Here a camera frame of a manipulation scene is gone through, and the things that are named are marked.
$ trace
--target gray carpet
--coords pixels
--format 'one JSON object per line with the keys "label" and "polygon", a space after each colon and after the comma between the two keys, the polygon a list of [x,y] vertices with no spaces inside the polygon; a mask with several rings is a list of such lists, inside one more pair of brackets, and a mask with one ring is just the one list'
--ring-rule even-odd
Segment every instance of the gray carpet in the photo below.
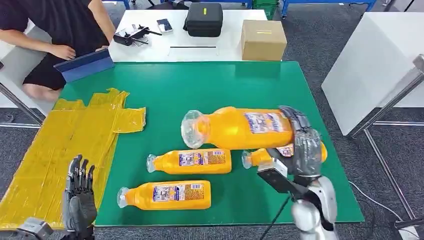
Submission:
{"label": "gray carpet", "polygon": [[[377,1],[373,11],[382,11],[384,7]],[[147,1],[137,0],[135,9],[149,7]],[[224,8],[240,8],[239,4],[225,4]],[[309,87],[327,126],[338,156],[347,177],[356,183],[370,197],[392,208],[404,219],[407,215],[392,190],[389,181],[371,146],[363,134],[356,140],[342,136],[337,122],[321,90],[321,83],[337,59],[347,40],[360,21],[365,5],[354,4],[291,4],[288,17],[282,21],[287,35],[288,47],[284,60],[298,61],[306,76]],[[117,26],[125,10],[121,3],[108,4],[107,9],[113,23]],[[419,109],[396,109],[388,114],[388,120],[422,120],[424,114]],[[424,174],[421,156],[424,155],[424,129],[413,127],[379,127],[372,128],[371,133],[386,156],[393,174],[402,187],[411,207],[417,215],[424,215],[422,208],[424,199]],[[3,196],[12,175],[18,167],[25,151],[31,144],[36,131],[31,129],[0,128],[0,197]],[[366,200],[353,190],[359,200]],[[373,211],[377,219],[373,234],[368,239],[389,240],[401,239],[389,223],[396,217],[381,207],[360,202],[362,212],[367,220],[363,224],[339,224],[337,226],[341,240],[363,240],[370,233]],[[151,239],[151,240],[257,240],[265,226],[229,226],[229,227],[130,227],[130,228],[97,228],[96,239]],[[292,225],[274,226],[267,235],[269,240],[299,239],[297,229]],[[0,239],[7,239],[8,232],[0,233]],[[60,232],[51,239],[58,239]]]}

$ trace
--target person's leg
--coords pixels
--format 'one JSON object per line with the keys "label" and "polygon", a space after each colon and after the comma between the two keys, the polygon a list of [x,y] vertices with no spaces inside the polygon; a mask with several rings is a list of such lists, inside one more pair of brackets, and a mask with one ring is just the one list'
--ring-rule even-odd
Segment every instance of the person's leg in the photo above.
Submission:
{"label": "person's leg", "polygon": [[55,102],[58,100],[62,91],[62,89],[53,90],[46,86],[40,86],[31,83],[24,83],[23,90],[32,98],[48,102]]}
{"label": "person's leg", "polygon": [[34,99],[54,102],[65,86],[62,74],[53,66],[64,60],[47,54],[23,81],[23,90]]}

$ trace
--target robotic arm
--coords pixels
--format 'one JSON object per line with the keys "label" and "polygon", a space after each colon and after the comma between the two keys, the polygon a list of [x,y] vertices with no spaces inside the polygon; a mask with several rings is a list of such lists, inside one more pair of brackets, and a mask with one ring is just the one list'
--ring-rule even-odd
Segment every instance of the robotic arm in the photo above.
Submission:
{"label": "robotic arm", "polygon": [[307,118],[289,106],[280,110],[290,119],[294,133],[294,156],[284,157],[275,148],[267,149],[272,162],[263,163],[257,174],[278,193],[291,194],[291,215],[302,240],[338,240],[335,222],[336,193],[333,184],[321,175],[321,137]]}

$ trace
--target bottle cap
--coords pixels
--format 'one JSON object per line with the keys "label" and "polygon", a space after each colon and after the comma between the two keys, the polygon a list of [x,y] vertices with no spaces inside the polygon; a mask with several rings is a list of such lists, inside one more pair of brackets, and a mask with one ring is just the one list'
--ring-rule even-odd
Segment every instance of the bottle cap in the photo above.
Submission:
{"label": "bottle cap", "polygon": [[119,192],[118,192],[118,195],[116,196],[116,201],[117,201],[118,206],[120,208],[124,208],[124,207],[128,206],[128,202],[127,202],[127,199],[125,197],[125,194],[128,193],[128,191],[129,191],[128,188],[121,187]]}
{"label": "bottle cap", "polygon": [[149,154],[147,157],[146,167],[149,173],[153,173],[154,171],[156,171],[155,164],[154,164],[155,159],[156,159],[156,156],[153,154]]}
{"label": "bottle cap", "polygon": [[184,143],[192,149],[198,149],[205,143],[206,134],[199,132],[198,124],[204,122],[202,120],[203,113],[198,110],[188,111],[181,122],[181,136]]}
{"label": "bottle cap", "polygon": [[243,150],[241,153],[241,162],[245,169],[250,169],[252,167],[252,154],[246,150]]}

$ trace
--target green table mat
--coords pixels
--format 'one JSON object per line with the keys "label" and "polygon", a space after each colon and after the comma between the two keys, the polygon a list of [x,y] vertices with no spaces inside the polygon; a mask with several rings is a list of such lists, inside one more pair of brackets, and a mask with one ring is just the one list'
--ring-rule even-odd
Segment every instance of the green table mat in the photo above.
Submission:
{"label": "green table mat", "polygon": [[[322,174],[332,180],[338,203],[337,221],[362,222],[364,217],[349,186],[337,153],[321,119],[314,98],[297,62],[176,62],[117,63],[115,68],[67,84],[61,97],[88,103],[93,93],[108,88],[127,91],[125,108],[147,107],[144,131],[118,138],[109,178],[98,210],[97,226],[251,225],[272,221],[286,194],[277,193],[257,174],[244,169],[241,151],[231,152],[228,174],[169,175],[148,173],[149,154],[189,149],[180,125],[189,110],[204,114],[233,106],[275,109],[289,105],[305,113],[322,134],[328,159]],[[121,187],[136,188],[148,182],[208,180],[212,206],[206,210],[140,210],[119,208]],[[277,224],[292,223],[287,205]]]}

